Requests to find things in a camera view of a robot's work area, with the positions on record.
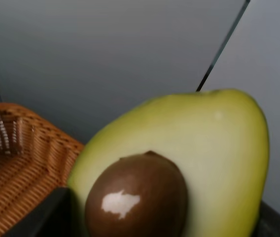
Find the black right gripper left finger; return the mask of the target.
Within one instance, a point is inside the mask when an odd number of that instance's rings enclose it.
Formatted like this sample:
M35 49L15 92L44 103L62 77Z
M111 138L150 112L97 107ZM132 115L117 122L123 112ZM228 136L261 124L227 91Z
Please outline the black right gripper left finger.
M40 204L3 234L5 237L79 237L73 192L54 189Z

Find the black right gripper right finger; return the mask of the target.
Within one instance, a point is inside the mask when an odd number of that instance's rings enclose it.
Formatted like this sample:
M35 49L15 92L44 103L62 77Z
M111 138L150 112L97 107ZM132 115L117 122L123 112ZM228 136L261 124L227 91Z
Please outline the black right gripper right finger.
M280 214L263 201L260 204L255 236L280 237Z

